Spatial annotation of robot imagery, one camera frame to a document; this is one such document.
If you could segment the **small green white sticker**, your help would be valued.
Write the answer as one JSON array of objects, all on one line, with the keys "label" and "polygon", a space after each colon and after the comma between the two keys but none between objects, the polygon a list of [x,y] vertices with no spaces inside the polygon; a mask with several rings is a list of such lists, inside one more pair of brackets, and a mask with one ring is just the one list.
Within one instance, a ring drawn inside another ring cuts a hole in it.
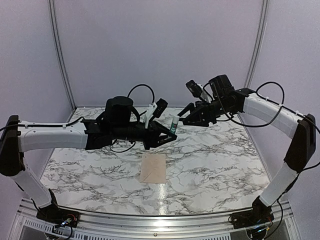
[{"label": "small green white sticker", "polygon": [[178,115],[175,115],[175,116],[172,118],[172,122],[171,122],[171,125],[170,125],[170,130],[169,130],[172,134],[175,134],[175,133],[176,133],[179,120],[180,120],[180,117],[179,117]]}]

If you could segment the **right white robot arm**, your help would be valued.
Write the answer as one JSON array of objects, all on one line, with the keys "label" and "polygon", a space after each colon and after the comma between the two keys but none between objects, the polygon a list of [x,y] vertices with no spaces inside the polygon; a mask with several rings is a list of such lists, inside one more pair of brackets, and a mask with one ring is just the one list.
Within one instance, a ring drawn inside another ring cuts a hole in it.
[{"label": "right white robot arm", "polygon": [[259,88],[235,88],[225,74],[213,77],[205,85],[193,79],[185,85],[198,101],[187,105],[179,114],[184,125],[208,127],[224,116],[243,128],[270,127],[286,137],[287,149],[280,169],[247,214],[252,224],[260,223],[267,216],[267,209],[294,185],[299,175],[310,170],[308,163],[316,151],[320,133],[314,116],[285,106],[285,90],[275,81],[265,82],[262,86],[279,87],[279,101],[263,96]]}]

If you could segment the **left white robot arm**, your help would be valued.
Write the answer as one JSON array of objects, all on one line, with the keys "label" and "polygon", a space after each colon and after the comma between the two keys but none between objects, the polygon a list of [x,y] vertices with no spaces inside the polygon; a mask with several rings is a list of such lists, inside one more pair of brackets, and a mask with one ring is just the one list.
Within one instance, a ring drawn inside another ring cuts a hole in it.
[{"label": "left white robot arm", "polygon": [[105,110],[96,119],[79,117],[73,122],[32,123],[12,115],[1,128],[0,173],[13,179],[39,212],[58,223],[63,219],[63,211],[53,192],[24,163],[24,154],[57,148],[97,150],[111,146],[116,140],[141,142],[145,150],[158,148],[177,139],[175,133],[155,120],[167,105],[160,99],[141,117],[131,98],[116,96],[107,100]]}]

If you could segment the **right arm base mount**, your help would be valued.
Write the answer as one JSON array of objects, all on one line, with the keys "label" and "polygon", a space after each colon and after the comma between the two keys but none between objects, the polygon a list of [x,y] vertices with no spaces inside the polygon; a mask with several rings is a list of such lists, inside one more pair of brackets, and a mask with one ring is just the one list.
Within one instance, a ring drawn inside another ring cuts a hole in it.
[{"label": "right arm base mount", "polygon": [[274,215],[271,205],[265,205],[258,196],[252,203],[251,210],[232,213],[228,222],[234,229],[248,228],[273,221]]}]

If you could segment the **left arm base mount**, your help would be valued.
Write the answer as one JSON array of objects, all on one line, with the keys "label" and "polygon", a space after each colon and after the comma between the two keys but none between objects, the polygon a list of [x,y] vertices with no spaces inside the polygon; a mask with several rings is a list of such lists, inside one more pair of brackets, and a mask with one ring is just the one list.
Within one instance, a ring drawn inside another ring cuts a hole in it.
[{"label": "left arm base mount", "polygon": [[40,220],[53,223],[61,226],[64,221],[71,219],[68,223],[72,228],[76,228],[78,225],[80,213],[78,211],[64,209],[58,206],[56,197],[51,189],[48,189],[51,197],[50,205],[46,207],[36,207],[37,215],[36,217]]}]

